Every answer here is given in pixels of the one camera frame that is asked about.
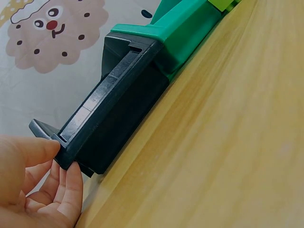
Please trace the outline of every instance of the brown dot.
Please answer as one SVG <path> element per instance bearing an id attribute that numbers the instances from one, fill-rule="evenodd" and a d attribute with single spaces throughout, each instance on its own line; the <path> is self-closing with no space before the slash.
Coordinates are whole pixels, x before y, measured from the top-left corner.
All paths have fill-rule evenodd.
<path id="1" fill-rule="evenodd" d="M 85 38 L 84 35 L 80 35 L 80 36 L 78 37 L 79 40 L 83 40 L 84 38 Z"/>

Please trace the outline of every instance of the plastic device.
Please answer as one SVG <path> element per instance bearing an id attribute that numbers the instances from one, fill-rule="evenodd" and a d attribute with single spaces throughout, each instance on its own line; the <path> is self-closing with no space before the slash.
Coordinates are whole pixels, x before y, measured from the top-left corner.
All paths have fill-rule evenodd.
<path id="1" fill-rule="evenodd" d="M 61 130 L 38 120 L 37 137 L 58 140 L 63 169 L 77 161 L 104 173 L 199 43 L 239 1 L 163 0 L 151 24 L 118 24 L 104 39 L 99 84 Z"/>

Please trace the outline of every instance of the cartoon mouth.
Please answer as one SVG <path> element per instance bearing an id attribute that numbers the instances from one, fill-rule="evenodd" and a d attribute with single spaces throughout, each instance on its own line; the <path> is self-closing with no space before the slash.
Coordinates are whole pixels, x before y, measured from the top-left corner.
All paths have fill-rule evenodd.
<path id="1" fill-rule="evenodd" d="M 55 30 L 53 30 L 52 31 L 52 37 L 55 39 L 56 38 L 56 35 L 59 35 L 59 34 L 61 34 L 61 33 L 63 33 L 63 31 L 65 30 L 65 28 L 66 28 L 66 25 L 65 24 L 62 24 L 62 26 L 61 26 L 61 30 L 59 30 L 59 31 L 55 31 Z"/>

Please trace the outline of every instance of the black plastic part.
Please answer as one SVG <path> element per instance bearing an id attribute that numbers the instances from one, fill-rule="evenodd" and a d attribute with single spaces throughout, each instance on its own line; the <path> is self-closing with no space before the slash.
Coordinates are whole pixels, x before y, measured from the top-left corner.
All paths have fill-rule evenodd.
<path id="1" fill-rule="evenodd" d="M 77 161 L 89 177 L 106 171 L 169 85 L 153 63 L 160 42 L 120 33 L 104 41 L 101 81 L 63 128 L 29 125 L 37 137 L 61 143 L 55 159 L 63 169 Z"/>

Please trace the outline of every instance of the cartoon eye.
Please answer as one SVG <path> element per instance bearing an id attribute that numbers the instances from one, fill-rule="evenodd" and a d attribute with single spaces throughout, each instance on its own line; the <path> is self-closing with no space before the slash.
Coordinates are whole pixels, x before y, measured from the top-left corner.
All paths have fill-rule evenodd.
<path id="1" fill-rule="evenodd" d="M 46 29 L 46 20 L 43 18 L 39 18 L 34 20 L 34 28 L 37 30 L 45 30 Z"/>
<path id="2" fill-rule="evenodd" d="M 56 20 L 61 17 L 62 13 L 63 13 L 62 6 L 53 6 L 47 11 L 47 18 L 49 20 Z"/>

